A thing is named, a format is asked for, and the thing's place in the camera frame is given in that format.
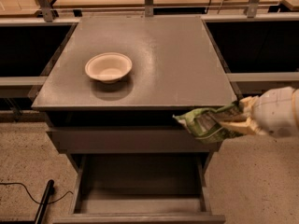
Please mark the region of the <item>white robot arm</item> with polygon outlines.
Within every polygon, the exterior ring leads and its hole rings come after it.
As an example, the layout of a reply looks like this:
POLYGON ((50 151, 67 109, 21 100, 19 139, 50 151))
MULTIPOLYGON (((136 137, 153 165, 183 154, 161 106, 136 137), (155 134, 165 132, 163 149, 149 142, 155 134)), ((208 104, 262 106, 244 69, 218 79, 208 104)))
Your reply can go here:
POLYGON ((239 101, 243 121, 221 121, 228 130, 276 138, 299 135, 299 90, 293 87, 271 89, 261 96, 239 101))

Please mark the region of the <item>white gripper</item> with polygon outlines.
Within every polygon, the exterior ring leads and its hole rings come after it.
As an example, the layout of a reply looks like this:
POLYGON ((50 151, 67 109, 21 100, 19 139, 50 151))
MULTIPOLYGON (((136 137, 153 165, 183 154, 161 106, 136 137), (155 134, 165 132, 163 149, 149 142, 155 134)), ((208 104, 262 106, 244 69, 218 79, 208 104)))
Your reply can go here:
POLYGON ((285 87, 272 89, 262 96, 249 96, 239 101, 243 113, 252 118, 242 122, 221 121, 228 130, 245 135, 265 135, 273 137, 296 136, 296 89, 285 87))

